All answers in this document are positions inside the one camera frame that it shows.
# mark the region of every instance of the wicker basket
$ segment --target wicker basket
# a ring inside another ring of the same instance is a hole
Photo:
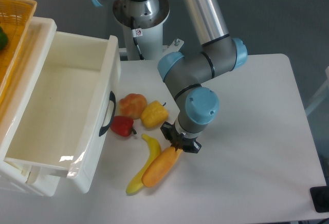
[[[0,50],[0,105],[19,64],[20,48],[35,8],[32,0],[0,0],[0,26],[8,36],[8,44]]]

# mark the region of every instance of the white drawer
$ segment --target white drawer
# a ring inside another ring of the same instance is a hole
[[[99,130],[107,108],[111,116],[109,95],[119,76],[115,36],[103,40],[56,32],[4,161],[32,166],[26,184],[36,191],[47,188],[43,182],[49,179],[56,187],[56,178],[48,177],[55,175],[87,192],[105,140]]]

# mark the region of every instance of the toy fruit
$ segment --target toy fruit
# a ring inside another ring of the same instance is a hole
[[[176,163],[181,149],[175,147],[166,148],[146,169],[142,176],[142,182],[146,187],[155,186]]]
[[[4,49],[8,43],[8,37],[0,26],[0,50]]]
[[[150,155],[149,155],[149,158],[146,161],[145,165],[142,167],[142,169],[129,182],[127,189],[125,190],[125,192],[128,195],[133,195],[133,194],[137,193],[144,186],[142,183],[142,176],[143,176],[145,170],[149,167],[151,162],[155,158],[157,158],[161,153],[161,147],[160,147],[158,140],[156,140],[155,138],[152,138],[146,134],[142,134],[142,139],[144,139],[148,143],[148,146],[150,149]]]
[[[131,133],[137,134],[133,129],[134,120],[125,116],[114,116],[110,129],[116,134],[128,137]]]
[[[158,101],[151,102],[142,112],[140,120],[146,128],[162,124],[168,118],[168,111]]]
[[[120,115],[137,120],[147,105],[148,102],[142,94],[128,94],[119,101]]]

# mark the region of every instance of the drawer handle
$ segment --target drawer handle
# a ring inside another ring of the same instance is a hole
[[[111,119],[109,120],[109,123],[106,125],[106,126],[102,126],[100,129],[99,129],[99,137],[101,137],[102,135],[104,135],[107,130],[109,129],[109,127],[111,126],[112,124],[112,121],[113,121],[113,118],[114,118],[114,113],[115,113],[115,108],[116,108],[116,100],[115,100],[115,95],[113,93],[113,91],[111,91],[109,93],[109,102],[108,102],[108,105],[107,105],[107,108],[106,108],[106,113],[105,113],[105,117],[104,117],[104,121],[103,121],[103,124],[104,125],[104,122],[105,122],[105,118],[106,118],[106,115],[107,115],[107,112],[108,112],[108,107],[109,107],[109,103],[110,102],[113,102],[113,111],[112,111],[112,114],[111,114]]]

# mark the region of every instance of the pepper stem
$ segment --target pepper stem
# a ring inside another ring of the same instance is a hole
[[[132,132],[133,132],[134,135],[137,134],[137,132],[136,132],[136,130],[134,128],[132,128]]]

